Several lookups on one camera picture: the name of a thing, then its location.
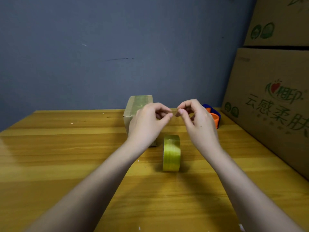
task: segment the small cardboard box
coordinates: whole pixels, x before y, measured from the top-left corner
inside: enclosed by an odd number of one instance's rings
[[[257,0],[245,46],[309,46],[309,0]]]
[[[129,98],[125,112],[123,113],[123,121],[125,122],[127,134],[129,133],[130,121],[132,120],[133,116],[136,115],[137,110],[152,102],[152,95],[138,95],[131,96]],[[150,146],[155,147],[156,142],[154,141]]]
[[[309,51],[240,48],[222,112],[309,180]]]

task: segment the blue-gray wall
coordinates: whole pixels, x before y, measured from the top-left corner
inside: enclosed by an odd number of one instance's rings
[[[131,95],[220,106],[255,1],[0,0],[0,130]]]

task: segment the yellow tape roll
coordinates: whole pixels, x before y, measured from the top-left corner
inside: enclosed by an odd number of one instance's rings
[[[180,138],[178,135],[164,136],[163,171],[178,172],[180,167]]]

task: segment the red heart logo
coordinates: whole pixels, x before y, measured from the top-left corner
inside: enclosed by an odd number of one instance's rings
[[[280,83],[272,84],[270,90],[272,93],[274,93],[279,87],[280,87]]]

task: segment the wood grain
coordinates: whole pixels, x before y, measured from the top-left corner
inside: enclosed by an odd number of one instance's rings
[[[20,231],[125,140],[124,110],[37,111],[0,133],[0,231]],[[164,134],[181,141],[179,173],[162,172]],[[222,147],[288,215],[309,230],[309,183],[222,115]],[[131,168],[96,231],[240,231],[213,169],[173,117]]]

